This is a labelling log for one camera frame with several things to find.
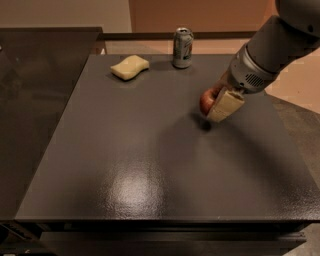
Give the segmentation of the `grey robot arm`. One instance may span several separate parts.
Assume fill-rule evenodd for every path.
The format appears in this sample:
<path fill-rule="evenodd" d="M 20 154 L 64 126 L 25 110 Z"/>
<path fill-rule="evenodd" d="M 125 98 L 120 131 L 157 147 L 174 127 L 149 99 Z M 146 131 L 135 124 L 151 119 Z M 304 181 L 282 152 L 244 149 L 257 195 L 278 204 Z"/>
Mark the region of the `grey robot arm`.
<path fill-rule="evenodd" d="M 293 61 L 319 48 L 320 0 L 275 0 L 277 13 L 232 57 L 228 69 L 202 94 L 206 118 L 221 122 L 263 91 Z"/>

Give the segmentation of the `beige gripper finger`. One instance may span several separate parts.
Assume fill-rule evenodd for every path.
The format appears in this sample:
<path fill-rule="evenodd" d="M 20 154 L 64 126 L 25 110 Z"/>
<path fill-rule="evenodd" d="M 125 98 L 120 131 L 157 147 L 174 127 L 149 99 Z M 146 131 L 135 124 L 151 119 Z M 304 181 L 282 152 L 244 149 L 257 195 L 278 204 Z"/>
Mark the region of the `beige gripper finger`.
<path fill-rule="evenodd" d="M 245 99 L 240 92 L 222 89 L 211 107 L 207 118 L 213 122 L 221 122 L 239 110 L 244 103 Z"/>
<path fill-rule="evenodd" d="M 233 90 L 233 86 L 228 82 L 228 72 L 224 72 L 220 79 L 213 85 L 213 94 L 218 95 L 223 89 Z"/>

